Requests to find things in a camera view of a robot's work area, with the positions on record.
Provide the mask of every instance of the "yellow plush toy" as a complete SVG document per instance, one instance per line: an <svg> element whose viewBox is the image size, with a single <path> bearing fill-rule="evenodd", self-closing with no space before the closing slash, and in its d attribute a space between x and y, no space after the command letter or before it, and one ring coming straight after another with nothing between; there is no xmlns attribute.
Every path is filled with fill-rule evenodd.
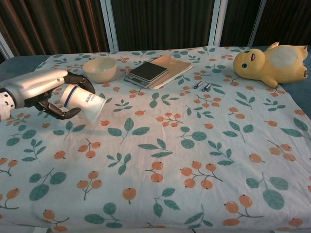
<svg viewBox="0 0 311 233"><path fill-rule="evenodd" d="M308 56L307 46L273 43L265 52L251 49L240 52L233 62L234 71L241 77L261 80L269 87L307 78L303 60Z"/></svg>

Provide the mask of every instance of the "beige bowl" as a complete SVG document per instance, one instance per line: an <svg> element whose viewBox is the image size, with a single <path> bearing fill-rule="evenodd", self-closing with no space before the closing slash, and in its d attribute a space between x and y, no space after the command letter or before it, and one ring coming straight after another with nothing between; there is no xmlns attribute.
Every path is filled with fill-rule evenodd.
<svg viewBox="0 0 311 233"><path fill-rule="evenodd" d="M115 76L117 62L112 58L100 57L86 62L82 69L90 80L106 83Z"/></svg>

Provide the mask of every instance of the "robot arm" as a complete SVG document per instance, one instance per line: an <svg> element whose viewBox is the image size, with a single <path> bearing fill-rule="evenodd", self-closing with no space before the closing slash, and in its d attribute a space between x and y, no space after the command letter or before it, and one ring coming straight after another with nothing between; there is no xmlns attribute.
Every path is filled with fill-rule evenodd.
<svg viewBox="0 0 311 233"><path fill-rule="evenodd" d="M56 119L69 119L75 116L81 111L80 108L63 112L48 102L52 91L64 83L77 84L95 94L95 89L87 78L62 69L34 71L1 82L0 121L9 118L10 111L15 108L32 106Z"/></svg>

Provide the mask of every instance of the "notebook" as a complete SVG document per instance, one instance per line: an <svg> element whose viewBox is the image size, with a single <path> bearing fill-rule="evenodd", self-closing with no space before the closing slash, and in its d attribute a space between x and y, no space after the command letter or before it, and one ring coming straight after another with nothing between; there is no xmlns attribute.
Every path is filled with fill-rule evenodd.
<svg viewBox="0 0 311 233"><path fill-rule="evenodd" d="M165 67L169 71L165 76L157 80L149 87L152 90L159 89L179 75L182 75L183 73L193 68L193 65L190 62L182 62L167 55L161 56L151 61L151 63Z"/></svg>

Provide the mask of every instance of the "dark curtain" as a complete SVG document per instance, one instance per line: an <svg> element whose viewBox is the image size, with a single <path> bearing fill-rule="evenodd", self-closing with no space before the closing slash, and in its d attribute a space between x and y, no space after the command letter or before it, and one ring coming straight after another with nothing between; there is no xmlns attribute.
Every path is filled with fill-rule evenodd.
<svg viewBox="0 0 311 233"><path fill-rule="evenodd" d="M2 54L0 53L0 64L2 63L2 62L4 62L5 61L5 59L4 59L4 57L2 56Z"/></svg>
<svg viewBox="0 0 311 233"><path fill-rule="evenodd" d="M0 0L14 56L108 51L99 0Z"/></svg>
<svg viewBox="0 0 311 233"><path fill-rule="evenodd" d="M214 0L111 0L119 50L206 46Z"/></svg>
<svg viewBox="0 0 311 233"><path fill-rule="evenodd" d="M311 0L267 0L254 46L311 45Z"/></svg>
<svg viewBox="0 0 311 233"><path fill-rule="evenodd" d="M220 46L247 46L261 0L228 0Z"/></svg>

